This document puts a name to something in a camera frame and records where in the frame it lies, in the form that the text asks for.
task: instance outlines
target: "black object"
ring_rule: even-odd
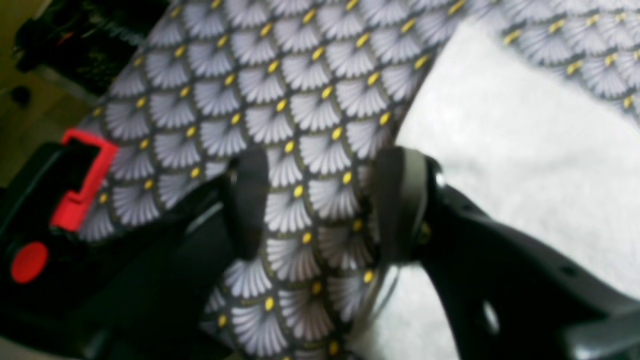
[[[640,359],[640,302],[490,219],[435,160],[384,150],[375,180],[383,262],[422,263],[462,360]]]
[[[0,333],[29,347],[82,359],[184,359],[228,355],[197,334],[214,282],[238,257],[252,258],[266,203],[267,160],[248,151],[157,221],[94,248],[49,227],[67,190],[78,189],[97,148],[45,144],[0,202]],[[9,265],[38,240],[44,271],[18,284]]]
[[[168,0],[52,0],[16,32],[16,67],[45,64],[102,95],[160,19]]]
[[[20,106],[27,106],[31,100],[31,91],[25,86],[16,86],[11,89],[11,100]]]

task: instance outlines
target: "yellow dot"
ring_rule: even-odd
[[[340,345],[338,345],[338,341],[332,341],[329,344],[329,354],[335,355],[338,354],[338,350],[340,350]]]
[[[302,185],[298,185],[296,186],[296,188],[293,190],[293,196],[295,197],[300,197],[300,195],[302,195],[302,192],[304,191],[304,188],[302,187]]]
[[[269,73],[274,72],[278,68],[279,64],[280,64],[280,62],[278,60],[274,60],[273,63],[269,64],[269,67],[267,68],[267,71]]]
[[[587,18],[587,20],[585,21],[585,23],[587,24],[587,26],[591,26],[593,24],[595,24],[596,22],[598,22],[598,20],[600,20],[600,14],[597,13],[594,16],[590,16]]]
[[[604,59],[604,63],[605,63],[607,66],[611,66],[611,64],[613,64],[614,62],[616,62],[616,60],[617,60],[617,59],[618,59],[618,54],[617,54],[617,53],[613,53],[613,54],[611,54],[611,55],[607,56],[607,57]]]
[[[582,67],[582,60],[578,60],[573,64],[570,64],[566,68],[567,75],[572,75],[576,70]]]
[[[240,122],[240,113],[236,113],[232,118],[231,118],[231,125],[236,125],[238,122]]]
[[[319,58],[320,56],[322,56],[322,54],[324,54],[324,47],[323,47],[323,46],[318,47],[318,48],[316,49],[316,51],[314,51],[313,55],[311,55],[311,58],[312,58],[314,61],[316,61],[316,60],[318,60],[318,58]]]
[[[147,103],[147,98],[146,97],[141,97],[138,99],[138,101],[136,101],[136,107],[138,109],[140,109],[141,107],[143,107],[145,104]]]
[[[327,97],[329,97],[329,95],[331,95],[331,92],[333,91],[333,86],[329,85],[327,86],[323,91],[322,91],[322,98],[326,99]]]
[[[390,117],[391,117],[391,113],[388,111],[382,114],[382,116],[380,117],[380,125],[386,124],[389,121]]]
[[[634,97],[632,96],[627,96],[625,98],[625,109],[629,109],[631,107],[631,105],[634,103]]]
[[[181,57],[181,56],[182,56],[182,54],[184,54],[184,50],[185,50],[185,49],[186,49],[186,46],[181,45],[179,48],[177,48],[177,49],[175,50],[175,52],[173,52],[173,55],[174,55],[176,58],[179,58],[179,57]]]
[[[276,111],[281,112],[282,110],[284,110],[285,106],[287,106],[287,99],[280,100],[278,105],[276,105]]]
[[[235,74],[229,74],[229,76],[227,76],[227,78],[225,79],[225,85],[227,86],[231,85],[231,83],[233,83],[235,79],[236,79]]]
[[[351,172],[347,171],[346,173],[344,173],[344,175],[342,176],[342,183],[343,184],[348,184],[351,182]]]
[[[345,7],[347,10],[351,10],[353,9],[354,6],[356,6],[356,4],[358,4],[358,0],[350,0],[347,3],[347,6]]]
[[[553,34],[553,33],[555,33],[559,28],[562,28],[562,27],[564,26],[564,22],[565,22],[565,20],[564,20],[564,19],[560,19],[560,20],[558,20],[558,21],[554,22],[553,24],[551,24],[551,25],[549,26],[549,33],[550,33],[550,34]]]
[[[416,70],[421,68],[424,65],[424,63],[427,62],[427,60],[429,60],[429,55],[421,56],[418,60],[415,60],[414,67],[416,68]]]
[[[405,22],[404,25],[402,25],[402,28],[400,29],[400,31],[402,31],[403,33],[406,33],[413,27],[414,24],[415,24],[415,18],[412,18],[411,20]]]
[[[267,36],[267,34],[269,34],[269,31],[271,31],[271,28],[273,27],[273,23],[272,22],[268,22],[263,28],[262,30],[260,30],[260,36],[265,37]]]
[[[460,8],[465,4],[466,0],[458,0],[457,3],[453,4],[450,8],[449,8],[449,15],[453,15],[455,14],[458,10],[460,10]]]
[[[379,77],[380,77],[380,72],[379,71],[374,72],[373,74],[371,74],[371,76],[369,76],[369,79],[367,79],[367,84],[369,84],[369,86],[375,84]]]
[[[219,40],[218,40],[218,47],[223,47],[226,43],[227,40],[229,39],[229,35],[223,35]]]
[[[309,11],[305,14],[305,16],[302,18],[302,23],[303,23],[303,24],[306,24],[306,23],[308,23],[309,21],[311,21],[311,19],[313,19],[313,18],[314,18],[314,15],[315,15],[315,14],[316,14],[316,9],[311,9],[311,10],[309,10]]]
[[[357,218],[354,222],[353,222],[353,227],[352,229],[354,231],[360,231],[362,229],[362,220]]]
[[[266,311],[271,311],[271,309],[273,309],[273,297],[267,298],[267,301],[264,302],[264,309]]]
[[[518,29],[516,31],[511,32],[509,35],[504,37],[504,45],[509,45],[514,40],[522,35],[522,30]]]
[[[369,33],[364,33],[359,39],[358,41],[356,41],[356,47],[362,47],[364,45],[364,43],[367,42],[367,40],[369,39]]]
[[[284,146],[284,152],[289,154],[293,150],[293,147],[295,145],[296,143],[293,140],[291,140],[290,142],[287,143],[287,145]]]
[[[336,127],[335,130],[333,130],[333,132],[331,133],[331,138],[334,140],[338,140],[341,134],[342,134],[342,128]]]
[[[362,277],[362,280],[367,284],[373,280],[373,270],[367,270]]]
[[[320,291],[322,291],[322,283],[319,281],[314,282],[313,287],[311,287],[311,292],[314,295],[318,295],[320,294]]]
[[[171,17],[176,17],[178,16],[178,14],[180,13],[180,6],[176,6],[175,9],[173,9],[173,11],[171,11]]]

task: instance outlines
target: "white fluffy rug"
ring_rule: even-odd
[[[640,131],[618,110],[526,65],[468,20],[397,142],[436,158],[447,182],[493,218],[640,299]],[[457,358],[421,268],[401,270],[353,348],[367,360]]]

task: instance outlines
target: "fan pattern fabric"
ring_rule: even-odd
[[[376,266],[371,164],[464,14],[637,118],[639,11],[611,0],[176,2],[80,125],[120,147],[80,235],[100,245],[152,221],[261,146],[271,189],[259,255],[226,271],[202,329],[249,358],[351,358],[344,335]]]
[[[473,0],[504,44],[640,125],[640,1]]]

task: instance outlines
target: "red plastic lever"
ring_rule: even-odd
[[[72,139],[100,148],[84,178],[82,188],[78,192],[67,191],[49,221],[53,226],[75,232],[82,225],[86,212],[89,210],[102,180],[107,175],[111,161],[118,152],[118,147],[101,137],[78,129],[67,130],[62,138],[62,144],[66,145]]]

